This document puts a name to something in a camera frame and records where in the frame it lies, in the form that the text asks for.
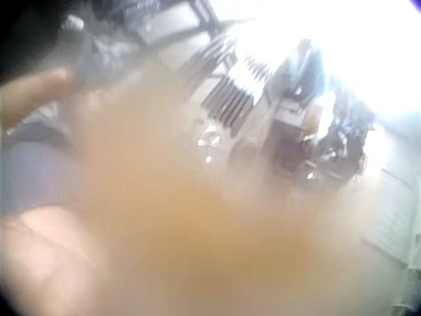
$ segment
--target finger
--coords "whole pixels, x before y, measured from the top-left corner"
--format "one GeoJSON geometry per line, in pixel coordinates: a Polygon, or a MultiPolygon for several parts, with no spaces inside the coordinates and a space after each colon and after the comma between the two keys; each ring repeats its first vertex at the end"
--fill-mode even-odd
{"type": "Polygon", "coordinates": [[[25,76],[1,87],[2,127],[19,123],[38,107],[73,93],[79,82],[70,69],[25,76]]]}

